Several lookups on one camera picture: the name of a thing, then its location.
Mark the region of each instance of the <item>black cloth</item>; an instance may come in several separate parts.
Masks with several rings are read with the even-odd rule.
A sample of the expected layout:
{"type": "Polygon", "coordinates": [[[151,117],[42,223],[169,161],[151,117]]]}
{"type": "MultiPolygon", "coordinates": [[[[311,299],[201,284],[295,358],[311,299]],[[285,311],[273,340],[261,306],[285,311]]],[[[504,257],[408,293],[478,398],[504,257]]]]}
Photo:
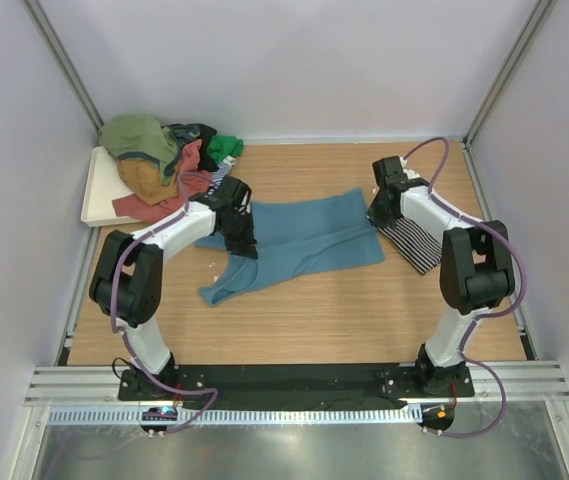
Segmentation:
{"type": "Polygon", "coordinates": [[[203,123],[196,123],[200,127],[200,140],[202,146],[200,147],[200,163],[197,167],[198,170],[206,170],[207,172],[217,172],[217,163],[208,154],[208,144],[211,143],[211,138],[217,135],[217,130],[203,123]]]}

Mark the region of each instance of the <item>white tray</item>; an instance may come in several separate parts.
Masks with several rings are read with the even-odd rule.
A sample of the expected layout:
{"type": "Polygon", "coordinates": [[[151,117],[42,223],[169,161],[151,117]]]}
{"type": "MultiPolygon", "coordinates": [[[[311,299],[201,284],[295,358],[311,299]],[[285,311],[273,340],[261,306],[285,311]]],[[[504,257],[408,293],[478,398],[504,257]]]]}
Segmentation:
{"type": "Polygon", "coordinates": [[[104,147],[94,148],[84,192],[84,204],[80,217],[82,221],[90,227],[137,222],[138,220],[131,217],[118,217],[113,208],[113,200],[126,197],[131,193],[133,191],[122,182],[117,174],[115,160],[106,149],[104,147]]]}

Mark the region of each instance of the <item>wooden surface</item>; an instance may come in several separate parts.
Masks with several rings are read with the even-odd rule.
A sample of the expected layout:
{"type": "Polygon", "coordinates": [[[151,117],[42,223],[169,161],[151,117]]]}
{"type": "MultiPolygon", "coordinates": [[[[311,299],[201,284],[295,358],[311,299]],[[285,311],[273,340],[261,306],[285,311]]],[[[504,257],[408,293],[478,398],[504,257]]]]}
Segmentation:
{"type": "MultiPolygon", "coordinates": [[[[253,199],[294,202],[362,187],[367,203],[375,186],[371,163],[403,155],[412,144],[250,146],[233,174],[253,189],[253,199]]],[[[442,146],[432,144],[410,159],[430,178],[442,146]]],[[[461,148],[453,145],[437,190],[480,216],[461,148]]],[[[124,231],[142,225],[121,226],[124,231]]],[[[114,227],[103,228],[104,237],[114,227]]],[[[212,308],[196,289],[224,271],[227,253],[188,247],[164,271],[158,321],[178,363],[344,363],[413,361],[434,332],[444,306],[439,270],[418,274],[380,236],[386,260],[378,265],[295,278],[212,308]]],[[[480,360],[521,360],[515,320],[486,321],[469,349],[480,360]]],[[[71,349],[71,365],[108,365],[126,357],[109,320],[86,297],[71,349]]]]}

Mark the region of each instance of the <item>red cloth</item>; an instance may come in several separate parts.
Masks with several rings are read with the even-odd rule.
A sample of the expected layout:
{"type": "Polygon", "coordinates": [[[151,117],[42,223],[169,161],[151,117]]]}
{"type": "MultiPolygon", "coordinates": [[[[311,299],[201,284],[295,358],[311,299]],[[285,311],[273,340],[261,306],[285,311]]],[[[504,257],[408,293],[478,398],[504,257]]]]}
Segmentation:
{"type": "MultiPolygon", "coordinates": [[[[178,175],[186,172],[196,172],[204,178],[187,175],[182,180],[187,195],[190,197],[198,192],[205,192],[211,184],[210,172],[197,171],[200,163],[201,140],[196,140],[182,148],[182,160],[178,175]]],[[[149,205],[143,202],[137,195],[132,194],[113,200],[113,208],[118,217],[131,217],[146,223],[159,222],[171,213],[179,210],[184,205],[184,192],[166,200],[162,200],[157,205],[149,205]]]]}

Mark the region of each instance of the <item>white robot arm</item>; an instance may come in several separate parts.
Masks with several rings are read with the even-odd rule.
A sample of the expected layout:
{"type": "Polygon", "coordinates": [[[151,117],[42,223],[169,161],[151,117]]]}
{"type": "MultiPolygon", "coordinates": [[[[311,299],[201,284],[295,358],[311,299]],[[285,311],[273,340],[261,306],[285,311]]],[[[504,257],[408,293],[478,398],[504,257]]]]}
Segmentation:
{"type": "Polygon", "coordinates": [[[416,361],[424,391],[442,393],[464,369],[463,354],[481,317],[515,289],[510,253],[479,228],[484,224],[508,238],[506,227],[469,216],[429,191],[428,182],[399,157],[373,163],[373,171],[379,191],[367,213],[371,223],[392,228],[399,218],[408,218],[442,248],[440,289],[446,306],[416,361]],[[475,254],[484,258],[476,261],[475,254]]]}
{"type": "Polygon", "coordinates": [[[126,333],[137,362],[165,384],[174,385],[176,368],[155,313],[161,300],[164,265],[197,239],[216,231],[224,236],[230,253],[257,258],[250,198],[248,185],[226,176],[217,189],[194,195],[163,220],[132,234],[111,232],[104,242],[89,296],[110,315],[111,297],[117,290],[113,330],[126,333]],[[132,274],[118,272],[117,263],[131,245],[134,248],[125,264],[134,263],[135,269],[132,274]]]}

